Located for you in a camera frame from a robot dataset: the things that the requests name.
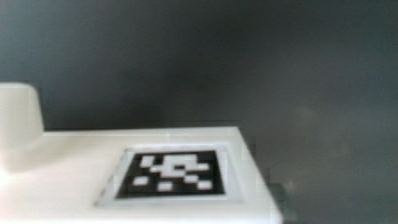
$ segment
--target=black and white square pattern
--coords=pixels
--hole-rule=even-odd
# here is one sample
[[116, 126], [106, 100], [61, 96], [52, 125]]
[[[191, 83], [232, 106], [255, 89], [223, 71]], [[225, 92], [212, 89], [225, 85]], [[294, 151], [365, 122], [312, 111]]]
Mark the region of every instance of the black and white square pattern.
[[116, 199], [223, 195], [216, 150], [136, 153]]

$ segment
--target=gray background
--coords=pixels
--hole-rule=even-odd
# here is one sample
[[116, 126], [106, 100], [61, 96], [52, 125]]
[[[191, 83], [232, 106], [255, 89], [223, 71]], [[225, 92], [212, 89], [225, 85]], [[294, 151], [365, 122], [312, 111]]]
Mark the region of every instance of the gray background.
[[312, 224], [398, 223], [398, 2], [0, 0], [0, 81], [49, 130], [241, 126]]

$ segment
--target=white cylinder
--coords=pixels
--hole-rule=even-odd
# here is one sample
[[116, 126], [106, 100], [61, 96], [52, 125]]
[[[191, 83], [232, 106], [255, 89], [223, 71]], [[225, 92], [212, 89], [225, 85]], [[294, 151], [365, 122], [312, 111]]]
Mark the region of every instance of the white cylinder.
[[36, 89], [0, 83], [0, 157], [26, 149], [43, 136], [42, 106]]

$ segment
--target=white surface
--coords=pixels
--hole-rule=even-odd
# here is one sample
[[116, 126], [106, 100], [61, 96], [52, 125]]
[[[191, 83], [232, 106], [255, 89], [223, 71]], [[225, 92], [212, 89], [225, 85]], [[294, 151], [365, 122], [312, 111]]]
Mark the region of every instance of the white surface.
[[[8, 95], [0, 86], [0, 106], [8, 104], [8, 99], [20, 99], [22, 92]], [[15, 103], [15, 109], [29, 110], [38, 105], [22, 106]], [[31, 112], [13, 113], [13, 105], [8, 111], [3, 109], [3, 121], [11, 118], [17, 126], [3, 127], [3, 139], [6, 143], [10, 131], [24, 128], [15, 119], [15, 115]], [[35, 116], [35, 133], [42, 130], [42, 117]], [[226, 128], [187, 128], [154, 129], [127, 131], [88, 131], [88, 132], [49, 132], [38, 135], [15, 136], [24, 139], [22, 147], [8, 147], [3, 144], [0, 155], [4, 163], [13, 164], [13, 170], [0, 169], [0, 223], [281, 223], [281, 215], [271, 197], [271, 192], [264, 183], [262, 175], [250, 155], [248, 146], [239, 129]], [[237, 195], [216, 203], [214, 200], [180, 198], [180, 203], [162, 202], [162, 198], [154, 199], [152, 204], [138, 200], [132, 206], [97, 206], [102, 192], [109, 185], [118, 167], [122, 169], [122, 158], [127, 148], [138, 148], [148, 144], [228, 144], [223, 159], [228, 158], [223, 169], [225, 184], [230, 192]], [[209, 188], [209, 184], [200, 182], [200, 186]]]

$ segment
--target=white object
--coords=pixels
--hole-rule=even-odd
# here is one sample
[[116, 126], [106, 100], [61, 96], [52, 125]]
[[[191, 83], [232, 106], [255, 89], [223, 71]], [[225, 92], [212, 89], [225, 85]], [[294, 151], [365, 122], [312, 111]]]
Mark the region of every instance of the white object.
[[[171, 164], [182, 163], [194, 169], [187, 172], [200, 174], [173, 178], [212, 191], [214, 182], [202, 177], [212, 164], [193, 159], [209, 147], [218, 153], [225, 194], [123, 200], [113, 197], [134, 156], [170, 151], [182, 151], [189, 159], [182, 162], [180, 157], [171, 157], [162, 166], [154, 155], [143, 157], [138, 167], [148, 173], [130, 186], [152, 185], [148, 175], [164, 172], [177, 176]], [[0, 223], [283, 222], [235, 127], [43, 132], [36, 90], [26, 84], [8, 83], [0, 84], [0, 158]], [[173, 181], [164, 180], [157, 187], [166, 194], [178, 189]]]

